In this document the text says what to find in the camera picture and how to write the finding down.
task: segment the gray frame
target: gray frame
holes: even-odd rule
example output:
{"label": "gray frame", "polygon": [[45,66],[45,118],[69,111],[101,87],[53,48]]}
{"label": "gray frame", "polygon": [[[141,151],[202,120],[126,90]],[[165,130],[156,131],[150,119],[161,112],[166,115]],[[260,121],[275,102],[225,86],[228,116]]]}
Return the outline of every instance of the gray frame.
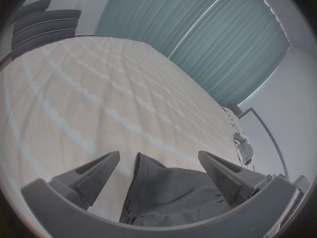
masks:
{"label": "gray frame", "polygon": [[260,123],[263,125],[264,129],[266,130],[266,132],[268,133],[269,137],[271,138],[276,150],[277,150],[277,153],[281,159],[281,162],[282,162],[282,165],[283,165],[283,169],[284,169],[284,172],[285,172],[285,177],[286,177],[286,180],[289,180],[289,177],[288,177],[288,172],[287,172],[287,168],[286,168],[286,164],[285,164],[285,161],[284,161],[284,158],[283,158],[283,155],[280,151],[280,148],[278,147],[277,145],[277,142],[275,141],[272,133],[270,132],[270,130],[267,128],[267,126],[265,125],[265,123],[262,121],[262,119],[259,117],[259,115],[254,111],[253,108],[249,108],[247,111],[245,111],[244,113],[242,113],[241,115],[238,116],[238,118],[242,118],[244,117],[247,113],[249,112],[253,112],[253,114],[257,117],[257,119],[260,121]]}

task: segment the gray cloth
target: gray cloth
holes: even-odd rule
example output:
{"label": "gray cloth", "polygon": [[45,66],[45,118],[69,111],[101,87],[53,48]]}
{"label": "gray cloth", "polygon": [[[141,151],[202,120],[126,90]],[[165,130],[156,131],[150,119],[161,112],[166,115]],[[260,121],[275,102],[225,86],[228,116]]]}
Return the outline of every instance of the gray cloth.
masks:
{"label": "gray cloth", "polygon": [[248,144],[248,141],[245,138],[242,138],[240,133],[235,133],[233,139],[239,141],[238,149],[242,156],[242,162],[245,164],[247,161],[251,160],[253,157],[252,146]]}
{"label": "gray cloth", "polygon": [[166,168],[138,153],[120,222],[166,227],[205,220],[230,208],[203,172]]}

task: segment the striped bedspread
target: striped bedspread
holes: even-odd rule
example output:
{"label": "striped bedspread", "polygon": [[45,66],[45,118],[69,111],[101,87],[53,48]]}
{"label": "striped bedspread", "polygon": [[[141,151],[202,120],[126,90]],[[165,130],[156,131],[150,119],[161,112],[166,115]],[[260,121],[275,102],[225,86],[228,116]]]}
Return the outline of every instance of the striped bedspread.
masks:
{"label": "striped bedspread", "polygon": [[38,229],[21,186],[111,151],[121,161],[88,211],[113,221],[138,152],[200,171],[199,150],[240,164],[224,110],[143,42],[79,37],[27,52],[0,73],[0,109],[1,183]]}

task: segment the teal curtain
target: teal curtain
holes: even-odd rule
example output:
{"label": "teal curtain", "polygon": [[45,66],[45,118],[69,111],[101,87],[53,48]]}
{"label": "teal curtain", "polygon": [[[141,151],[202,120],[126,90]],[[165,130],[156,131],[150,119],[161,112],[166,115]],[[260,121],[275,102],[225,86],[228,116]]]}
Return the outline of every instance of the teal curtain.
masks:
{"label": "teal curtain", "polygon": [[109,0],[95,36],[151,45],[227,106],[255,91],[289,47],[263,0]]}

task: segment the whiteboard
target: whiteboard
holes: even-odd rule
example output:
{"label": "whiteboard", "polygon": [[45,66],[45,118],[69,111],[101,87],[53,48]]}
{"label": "whiteboard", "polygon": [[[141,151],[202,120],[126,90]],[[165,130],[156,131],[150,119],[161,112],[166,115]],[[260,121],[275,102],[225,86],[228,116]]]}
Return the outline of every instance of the whiteboard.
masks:
{"label": "whiteboard", "polygon": [[282,174],[288,178],[278,150],[255,113],[247,112],[240,118],[240,122],[249,137],[249,144],[253,148],[255,171],[264,175]]}

